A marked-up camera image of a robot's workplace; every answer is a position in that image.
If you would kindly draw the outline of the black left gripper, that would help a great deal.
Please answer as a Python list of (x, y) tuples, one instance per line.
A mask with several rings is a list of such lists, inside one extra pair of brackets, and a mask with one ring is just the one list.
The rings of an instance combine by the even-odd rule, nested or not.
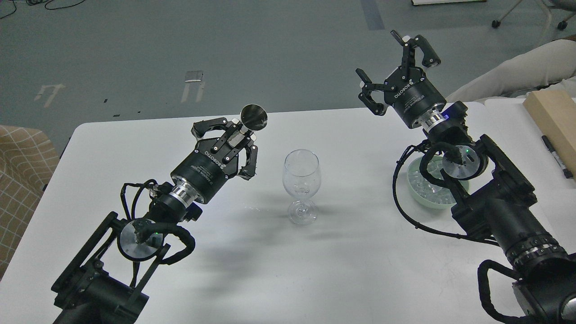
[[(207, 132), (224, 131), (220, 138), (202, 139)], [(191, 133), (196, 146), (172, 172), (174, 182), (187, 182), (196, 190), (195, 201), (207, 204), (228, 179), (239, 176), (249, 180), (256, 174), (258, 147), (252, 131), (240, 132), (237, 123), (224, 117), (198, 121)], [(239, 154), (245, 152), (245, 164), (239, 166)]]

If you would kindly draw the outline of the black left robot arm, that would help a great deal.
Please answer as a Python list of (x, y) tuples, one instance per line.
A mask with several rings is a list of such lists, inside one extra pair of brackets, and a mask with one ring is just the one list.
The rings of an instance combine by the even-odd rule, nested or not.
[(52, 285), (61, 309), (55, 323), (135, 323), (148, 301), (143, 289), (158, 267), (195, 250), (181, 223), (197, 220), (200, 205), (228, 180), (255, 175), (255, 132), (266, 125), (267, 117), (246, 112), (239, 119), (196, 122), (196, 144), (171, 172), (171, 182), (124, 184), (124, 219), (109, 213)]

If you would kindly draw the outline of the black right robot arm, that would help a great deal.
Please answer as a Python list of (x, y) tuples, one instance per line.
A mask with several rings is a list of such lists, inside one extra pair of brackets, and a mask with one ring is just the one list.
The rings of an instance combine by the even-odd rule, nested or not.
[[(401, 64), (381, 84), (361, 68), (358, 98), (376, 116), (393, 108), (407, 127), (421, 127), (426, 139), (410, 145), (396, 162), (391, 190), (401, 215), (428, 233), (502, 248), (510, 267), (493, 260), (477, 269), (481, 306), (504, 324), (573, 324), (575, 254), (568, 254), (541, 225), (530, 207), (537, 203), (533, 185), (488, 137), (468, 135), (467, 106), (447, 105), (424, 68), (441, 63), (422, 35), (391, 35), (403, 49)], [(419, 172), (455, 199), (453, 219), (465, 231), (455, 234), (418, 223), (403, 211), (396, 193), (399, 172), (414, 152), (422, 153)]]

